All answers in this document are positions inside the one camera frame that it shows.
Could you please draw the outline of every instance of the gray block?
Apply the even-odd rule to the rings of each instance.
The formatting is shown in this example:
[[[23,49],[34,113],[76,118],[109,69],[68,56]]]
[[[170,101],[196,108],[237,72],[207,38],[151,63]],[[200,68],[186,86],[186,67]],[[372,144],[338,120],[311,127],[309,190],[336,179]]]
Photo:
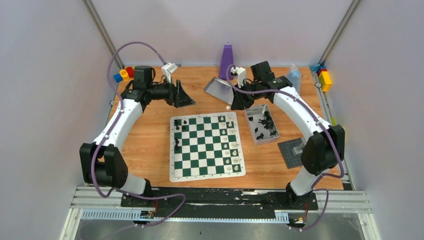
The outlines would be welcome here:
[[[294,147],[299,146],[301,143],[302,138],[297,138],[289,141],[283,141],[277,144],[288,169],[302,166],[301,154],[295,156],[293,155],[292,151]]]

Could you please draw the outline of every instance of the wooden table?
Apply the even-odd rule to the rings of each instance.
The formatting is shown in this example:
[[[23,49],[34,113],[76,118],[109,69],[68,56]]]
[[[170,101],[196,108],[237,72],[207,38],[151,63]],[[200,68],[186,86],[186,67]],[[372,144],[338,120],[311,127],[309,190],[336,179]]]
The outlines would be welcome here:
[[[252,78],[247,67],[247,77]],[[273,67],[275,76],[286,74],[287,67]],[[302,74],[300,95],[309,106],[322,116],[320,102],[315,90],[314,81],[308,67],[301,67]],[[252,141],[244,111],[236,111],[243,149],[246,175],[218,179],[205,179],[186,182],[170,182],[170,118],[173,116],[196,115],[227,112],[227,104],[204,92],[205,86],[212,77],[219,75],[218,67],[179,67],[172,78],[181,80],[184,90],[195,101],[196,105],[175,108],[164,100],[152,101],[142,116],[135,122],[122,149],[122,156],[130,173],[150,180],[155,187],[210,187],[210,188],[261,188],[284,189],[298,174],[301,167],[287,169],[277,143],[301,138],[302,134],[289,117],[267,99],[259,99],[254,105],[267,104],[280,133],[277,142],[255,146]],[[121,93],[124,82],[118,87]],[[330,173],[337,173],[334,168]],[[324,177],[319,188],[343,189],[340,179]]]

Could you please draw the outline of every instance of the chessboard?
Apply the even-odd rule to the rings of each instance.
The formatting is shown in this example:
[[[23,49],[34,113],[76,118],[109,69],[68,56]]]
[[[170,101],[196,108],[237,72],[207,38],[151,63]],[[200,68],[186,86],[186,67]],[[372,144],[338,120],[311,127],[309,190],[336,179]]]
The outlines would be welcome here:
[[[171,117],[171,182],[239,177],[245,174],[235,112]]]

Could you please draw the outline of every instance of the white wall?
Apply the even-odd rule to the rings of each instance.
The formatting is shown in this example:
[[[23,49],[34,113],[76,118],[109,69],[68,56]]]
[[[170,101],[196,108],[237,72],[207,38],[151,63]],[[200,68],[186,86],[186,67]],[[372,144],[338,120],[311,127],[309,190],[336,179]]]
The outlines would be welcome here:
[[[0,239],[58,239],[79,147],[106,123],[109,58],[82,1],[0,1]]]
[[[329,57],[346,158],[383,240],[423,239],[424,2],[364,0]]]
[[[227,42],[242,66],[264,60],[273,66],[316,64],[350,2],[93,0],[115,47],[145,41],[165,60],[194,66],[219,65]],[[142,46],[120,56],[126,64],[161,64]]]

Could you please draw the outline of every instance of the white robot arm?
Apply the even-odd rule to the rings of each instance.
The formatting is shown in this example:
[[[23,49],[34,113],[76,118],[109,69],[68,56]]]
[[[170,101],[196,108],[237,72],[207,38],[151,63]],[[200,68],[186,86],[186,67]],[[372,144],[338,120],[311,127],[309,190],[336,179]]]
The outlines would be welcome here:
[[[230,109],[244,110],[250,108],[256,99],[266,98],[283,110],[300,129],[306,140],[301,153],[303,166],[296,178],[287,185],[286,190],[293,193],[294,205],[296,203],[303,204],[303,197],[313,190],[317,179],[338,163],[321,125],[329,132],[341,160],[344,156],[345,131],[340,125],[331,126],[329,122],[316,114],[299,96],[286,77],[275,77],[267,61],[255,64],[250,68],[253,73],[253,82],[251,83],[244,82],[246,78],[244,68],[233,67],[230,71],[234,77],[237,77],[236,88],[241,90],[233,89],[234,98]],[[279,90],[285,94],[267,90]]]
[[[137,195],[150,192],[151,186],[147,179],[128,172],[121,155],[122,147],[134,123],[152,100],[165,100],[168,105],[176,108],[196,104],[183,90],[180,80],[176,81],[176,85],[173,84],[171,73],[176,68],[175,63],[163,66],[162,72],[167,81],[159,83],[153,82],[154,70],[151,66],[135,67],[134,80],[130,81],[121,94],[123,108],[120,102],[102,133],[92,143],[83,143],[79,149],[82,174],[86,183],[93,183],[91,163],[95,161],[94,173],[100,186],[109,186]]]

